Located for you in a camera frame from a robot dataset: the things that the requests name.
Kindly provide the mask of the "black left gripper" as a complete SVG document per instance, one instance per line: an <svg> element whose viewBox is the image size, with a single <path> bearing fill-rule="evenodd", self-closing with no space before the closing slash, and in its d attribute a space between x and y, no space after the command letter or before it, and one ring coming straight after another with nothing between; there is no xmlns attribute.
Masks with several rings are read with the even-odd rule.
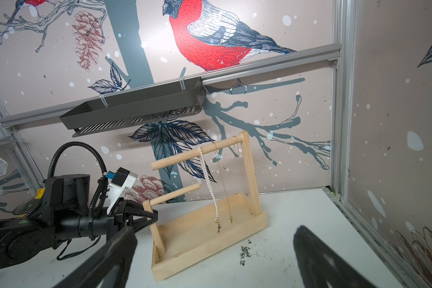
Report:
<svg viewBox="0 0 432 288"><path fill-rule="evenodd" d="M103 208L100 216L93 221L82 218L82 236L95 238L106 235L109 240L125 227L138 232L158 221L158 211L148 202L138 204L132 200L117 200L109 213Z"/></svg>

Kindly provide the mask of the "wooden jewelry display stand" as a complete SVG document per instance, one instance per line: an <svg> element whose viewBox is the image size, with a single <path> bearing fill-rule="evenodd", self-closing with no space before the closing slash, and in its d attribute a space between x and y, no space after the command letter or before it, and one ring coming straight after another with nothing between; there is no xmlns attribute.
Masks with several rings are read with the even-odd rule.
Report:
<svg viewBox="0 0 432 288"><path fill-rule="evenodd" d="M235 144L241 144L249 193L217 200L161 225L152 224L151 270L156 282L268 227L267 214L261 207L248 132L157 160L151 167L158 170Z"/></svg>

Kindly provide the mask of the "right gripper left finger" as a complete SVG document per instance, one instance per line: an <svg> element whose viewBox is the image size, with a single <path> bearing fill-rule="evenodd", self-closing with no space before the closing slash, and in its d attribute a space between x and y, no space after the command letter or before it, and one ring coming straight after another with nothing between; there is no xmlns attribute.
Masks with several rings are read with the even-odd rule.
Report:
<svg viewBox="0 0 432 288"><path fill-rule="evenodd" d="M56 287L124 288L137 243L134 229L123 228Z"/></svg>

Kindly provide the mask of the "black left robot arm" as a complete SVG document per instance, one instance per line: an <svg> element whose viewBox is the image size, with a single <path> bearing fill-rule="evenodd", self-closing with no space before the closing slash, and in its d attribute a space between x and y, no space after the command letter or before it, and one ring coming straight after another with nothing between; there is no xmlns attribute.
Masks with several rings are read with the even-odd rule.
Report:
<svg viewBox="0 0 432 288"><path fill-rule="evenodd" d="M62 153L73 146L88 150L97 160L102 176L90 199L90 176L73 174L55 176ZM124 227L138 232L158 220L156 210L147 211L132 200L118 198L106 207L108 185L127 179L127 170L119 168L112 180L102 156L89 144L68 142L50 162L45 192L23 217L0 220L0 269L24 263L48 248L57 249L76 238L89 238L95 244L102 236L107 240Z"/></svg>

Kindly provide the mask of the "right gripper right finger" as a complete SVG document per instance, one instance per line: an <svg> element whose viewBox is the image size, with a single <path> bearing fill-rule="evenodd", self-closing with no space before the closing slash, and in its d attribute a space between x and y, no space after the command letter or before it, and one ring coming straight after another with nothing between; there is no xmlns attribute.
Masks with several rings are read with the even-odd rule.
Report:
<svg viewBox="0 0 432 288"><path fill-rule="evenodd" d="M296 230L293 245L306 288L374 287L309 228L300 226Z"/></svg>

